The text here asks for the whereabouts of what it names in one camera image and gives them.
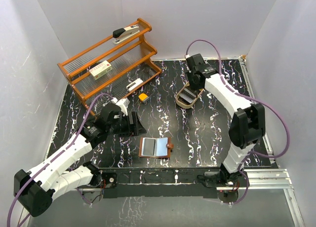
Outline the brown leather card holder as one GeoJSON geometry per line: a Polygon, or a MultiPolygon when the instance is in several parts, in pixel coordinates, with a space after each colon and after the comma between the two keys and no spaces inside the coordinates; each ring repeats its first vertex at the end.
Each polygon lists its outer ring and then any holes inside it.
{"type": "Polygon", "coordinates": [[[141,137],[141,139],[140,139],[139,157],[170,158],[171,150],[174,148],[174,145],[172,144],[170,137],[152,138],[152,139],[156,140],[155,155],[154,156],[144,156],[143,155],[143,140],[144,140],[144,138],[146,138],[146,137],[141,137]]]}

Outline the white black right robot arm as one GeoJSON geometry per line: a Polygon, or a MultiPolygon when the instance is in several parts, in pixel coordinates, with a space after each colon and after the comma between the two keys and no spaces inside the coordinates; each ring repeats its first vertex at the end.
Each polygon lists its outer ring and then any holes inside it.
{"type": "Polygon", "coordinates": [[[200,54],[186,55],[189,85],[192,90],[204,89],[224,106],[231,116],[229,138],[231,145],[216,175],[218,183],[233,185],[241,176],[244,159],[266,133],[265,108],[260,103],[239,96],[223,76],[205,63],[200,54]]]}

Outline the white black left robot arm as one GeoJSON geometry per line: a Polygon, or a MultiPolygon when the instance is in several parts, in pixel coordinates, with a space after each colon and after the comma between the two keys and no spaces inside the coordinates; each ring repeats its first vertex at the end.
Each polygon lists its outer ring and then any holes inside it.
{"type": "Polygon", "coordinates": [[[68,168],[105,142],[109,135],[123,138],[146,132],[137,112],[124,113],[120,106],[107,104],[99,116],[85,118],[77,133],[48,159],[29,171],[21,169],[15,174],[15,200],[32,217],[38,217],[61,195],[80,186],[97,187],[102,175],[92,162],[88,161],[72,171],[68,168]]]}

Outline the grey credit card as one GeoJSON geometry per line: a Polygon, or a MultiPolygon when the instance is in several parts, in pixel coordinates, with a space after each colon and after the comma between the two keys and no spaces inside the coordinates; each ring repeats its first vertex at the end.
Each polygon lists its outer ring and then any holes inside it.
{"type": "Polygon", "coordinates": [[[152,138],[144,138],[143,140],[143,155],[154,156],[155,155],[156,140],[152,138]]]}

